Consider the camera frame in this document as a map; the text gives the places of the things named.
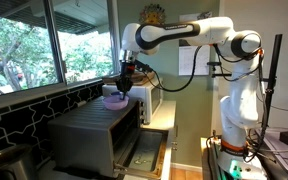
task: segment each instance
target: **wall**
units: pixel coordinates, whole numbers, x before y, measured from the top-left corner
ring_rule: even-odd
[[[35,164],[52,152],[47,122],[102,94],[102,81],[0,108],[0,150],[16,144],[30,144]]]
[[[276,86],[272,105],[288,110],[288,1],[284,0],[222,0],[221,15],[232,18],[235,30],[251,29],[262,37],[265,50],[264,77],[268,78],[276,34],[282,34],[282,44],[276,73]],[[217,80],[219,91],[214,93],[212,129],[220,131],[219,104],[221,97],[228,93],[227,83]],[[262,103],[258,101],[258,111],[261,117]],[[270,111],[270,127],[288,128],[288,111],[272,107]]]
[[[218,16],[218,0],[118,0],[120,33],[128,23],[138,23],[144,6],[160,4],[165,9],[166,22],[178,22],[179,15],[212,11]],[[140,55],[139,60],[149,64],[164,79],[165,87],[177,89],[189,77],[178,76],[178,40],[163,42],[153,56]],[[191,85],[181,92],[165,92],[165,100],[175,100],[176,125],[178,125],[178,150],[173,151],[175,163],[201,166],[200,137],[210,135],[213,79],[209,76],[196,76]]]

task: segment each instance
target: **countertop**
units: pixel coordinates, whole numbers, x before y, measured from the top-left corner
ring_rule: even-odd
[[[163,101],[157,112],[154,114],[153,119],[149,125],[142,125],[142,128],[168,130],[169,135],[167,139],[166,151],[164,156],[162,180],[168,180],[171,167],[171,152],[172,140],[174,137],[174,121],[175,121],[175,101]],[[87,180],[67,173],[54,171],[55,161],[49,161],[39,171],[38,175],[40,180]],[[144,180],[145,178],[126,175],[124,180]]]

